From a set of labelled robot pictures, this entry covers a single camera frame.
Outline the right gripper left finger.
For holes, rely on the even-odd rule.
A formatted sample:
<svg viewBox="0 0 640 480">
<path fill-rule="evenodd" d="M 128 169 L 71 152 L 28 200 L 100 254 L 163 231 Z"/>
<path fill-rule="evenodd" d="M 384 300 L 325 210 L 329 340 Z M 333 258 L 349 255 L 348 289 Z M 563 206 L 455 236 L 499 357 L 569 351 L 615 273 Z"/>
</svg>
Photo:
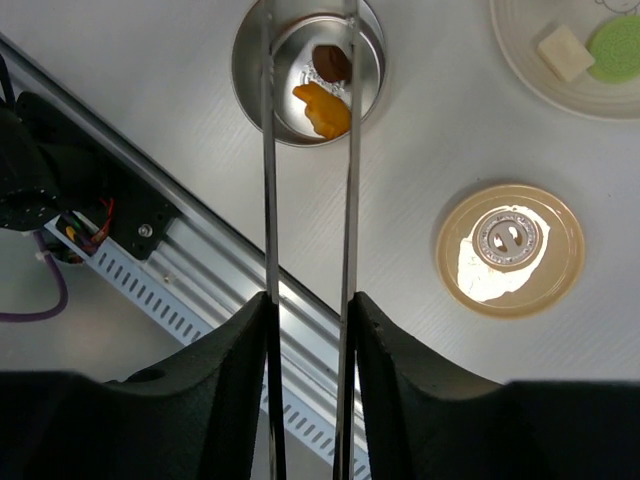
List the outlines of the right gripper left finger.
<svg viewBox="0 0 640 480">
<path fill-rule="evenodd" d="M 267 299 L 118 382 L 71 371 L 1 376 L 5 479 L 247 479 Z"/>
</svg>

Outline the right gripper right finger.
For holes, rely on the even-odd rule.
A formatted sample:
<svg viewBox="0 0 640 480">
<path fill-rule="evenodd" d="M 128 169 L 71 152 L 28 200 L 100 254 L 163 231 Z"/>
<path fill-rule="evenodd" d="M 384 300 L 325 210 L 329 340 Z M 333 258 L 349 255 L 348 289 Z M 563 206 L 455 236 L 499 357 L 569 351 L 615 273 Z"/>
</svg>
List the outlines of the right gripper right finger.
<svg viewBox="0 0 640 480">
<path fill-rule="evenodd" d="M 498 384 L 397 326 L 366 294 L 350 307 L 375 479 L 635 479 L 639 386 Z"/>
</svg>

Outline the metal serving tongs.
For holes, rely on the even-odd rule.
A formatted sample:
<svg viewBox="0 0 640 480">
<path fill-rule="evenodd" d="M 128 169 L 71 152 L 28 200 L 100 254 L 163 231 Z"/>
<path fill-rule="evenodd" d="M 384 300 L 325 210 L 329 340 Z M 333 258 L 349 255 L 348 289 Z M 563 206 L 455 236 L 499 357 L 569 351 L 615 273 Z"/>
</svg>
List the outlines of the metal serving tongs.
<svg viewBox="0 0 640 480">
<path fill-rule="evenodd" d="M 346 49 L 363 67 L 360 9 L 353 1 L 301 4 L 261 1 L 262 79 L 260 127 L 265 177 L 265 253 L 267 308 L 267 381 L 270 421 L 270 470 L 286 476 L 279 279 L 285 272 L 342 315 L 356 290 L 357 220 L 361 136 L 353 133 L 319 150 L 292 150 L 276 140 L 276 97 L 283 78 L 274 68 L 280 37 L 299 17 L 335 11 L 347 20 Z"/>
</svg>

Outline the orange fish-shaped food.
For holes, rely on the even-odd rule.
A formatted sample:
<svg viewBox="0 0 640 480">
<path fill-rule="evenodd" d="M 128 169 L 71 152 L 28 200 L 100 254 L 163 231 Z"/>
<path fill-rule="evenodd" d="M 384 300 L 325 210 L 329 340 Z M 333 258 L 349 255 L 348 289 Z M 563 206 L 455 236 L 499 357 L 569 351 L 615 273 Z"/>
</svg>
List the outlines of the orange fish-shaped food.
<svg viewBox="0 0 640 480">
<path fill-rule="evenodd" d="M 351 128 L 347 105 L 315 82 L 296 86 L 293 95 L 306 105 L 305 116 L 314 132 L 327 140 L 336 139 Z"/>
</svg>

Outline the brown chocolate piece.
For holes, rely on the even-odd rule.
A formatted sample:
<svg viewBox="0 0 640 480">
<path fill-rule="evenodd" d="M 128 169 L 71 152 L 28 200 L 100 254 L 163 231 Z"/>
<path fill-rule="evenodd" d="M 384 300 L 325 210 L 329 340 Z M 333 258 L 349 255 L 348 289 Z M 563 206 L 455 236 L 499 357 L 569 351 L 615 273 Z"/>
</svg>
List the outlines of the brown chocolate piece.
<svg viewBox="0 0 640 480">
<path fill-rule="evenodd" d="M 318 75 L 326 82 L 351 81 L 352 64 L 343 50 L 336 45 L 316 45 L 312 50 L 312 63 Z"/>
</svg>

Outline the white cube food piece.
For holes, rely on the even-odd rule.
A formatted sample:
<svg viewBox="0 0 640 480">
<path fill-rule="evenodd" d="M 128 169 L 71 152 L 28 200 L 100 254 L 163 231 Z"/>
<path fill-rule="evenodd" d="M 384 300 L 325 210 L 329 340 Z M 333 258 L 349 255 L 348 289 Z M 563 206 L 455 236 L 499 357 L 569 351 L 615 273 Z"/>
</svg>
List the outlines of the white cube food piece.
<svg viewBox="0 0 640 480">
<path fill-rule="evenodd" d="M 536 52 L 554 75 L 566 83 L 595 64 L 595 58 L 566 25 L 560 25 L 541 40 Z"/>
</svg>

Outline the steel lunch box bowl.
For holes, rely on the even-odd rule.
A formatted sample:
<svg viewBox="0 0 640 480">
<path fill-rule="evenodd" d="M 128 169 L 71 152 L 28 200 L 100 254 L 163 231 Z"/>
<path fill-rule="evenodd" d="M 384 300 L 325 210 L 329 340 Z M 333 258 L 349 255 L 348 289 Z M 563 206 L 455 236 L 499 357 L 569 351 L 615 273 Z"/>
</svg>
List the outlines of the steel lunch box bowl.
<svg viewBox="0 0 640 480">
<path fill-rule="evenodd" d="M 292 146 L 331 142 L 350 128 L 353 92 L 360 112 L 374 109 L 386 78 L 386 45 L 377 16 L 358 2 L 360 55 L 352 50 L 347 1 L 272 2 L 273 133 Z"/>
</svg>

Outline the green round food piece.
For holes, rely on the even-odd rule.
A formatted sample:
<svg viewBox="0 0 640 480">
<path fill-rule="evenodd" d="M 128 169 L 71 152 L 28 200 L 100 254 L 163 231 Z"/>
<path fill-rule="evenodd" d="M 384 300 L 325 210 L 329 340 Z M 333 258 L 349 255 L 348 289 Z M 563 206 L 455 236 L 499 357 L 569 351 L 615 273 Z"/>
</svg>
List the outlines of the green round food piece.
<svg viewBox="0 0 640 480">
<path fill-rule="evenodd" d="M 622 84 L 639 76 L 639 17 L 619 16 L 602 24 L 587 50 L 594 58 L 590 75 L 603 83 Z"/>
</svg>

